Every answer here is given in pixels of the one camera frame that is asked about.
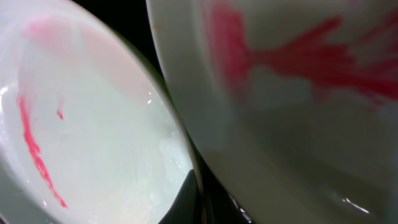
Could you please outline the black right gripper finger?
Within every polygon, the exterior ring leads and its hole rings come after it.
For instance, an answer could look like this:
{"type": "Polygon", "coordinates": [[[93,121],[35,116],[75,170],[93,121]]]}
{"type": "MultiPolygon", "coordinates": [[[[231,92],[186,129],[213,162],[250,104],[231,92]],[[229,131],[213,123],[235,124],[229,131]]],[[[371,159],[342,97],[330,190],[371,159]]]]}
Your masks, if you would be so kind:
{"type": "Polygon", "coordinates": [[[201,197],[194,170],[190,170],[176,199],[159,224],[201,224],[201,197]]]}

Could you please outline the light blue plate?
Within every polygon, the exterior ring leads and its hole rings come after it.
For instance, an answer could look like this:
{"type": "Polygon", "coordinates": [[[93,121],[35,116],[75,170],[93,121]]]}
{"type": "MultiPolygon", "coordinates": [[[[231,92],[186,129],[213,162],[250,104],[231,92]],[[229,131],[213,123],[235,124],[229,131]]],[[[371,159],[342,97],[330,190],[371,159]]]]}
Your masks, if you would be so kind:
{"type": "Polygon", "coordinates": [[[1,0],[1,222],[159,223],[193,157],[155,75],[72,1],[1,0]]]}

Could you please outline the white plate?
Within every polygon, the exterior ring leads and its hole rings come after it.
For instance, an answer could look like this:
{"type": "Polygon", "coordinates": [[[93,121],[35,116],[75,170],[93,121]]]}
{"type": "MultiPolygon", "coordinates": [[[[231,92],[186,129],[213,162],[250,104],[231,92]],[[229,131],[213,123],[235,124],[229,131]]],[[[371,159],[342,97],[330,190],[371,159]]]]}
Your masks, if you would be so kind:
{"type": "Polygon", "coordinates": [[[182,123],[255,222],[397,222],[396,1],[147,10],[182,123]]]}

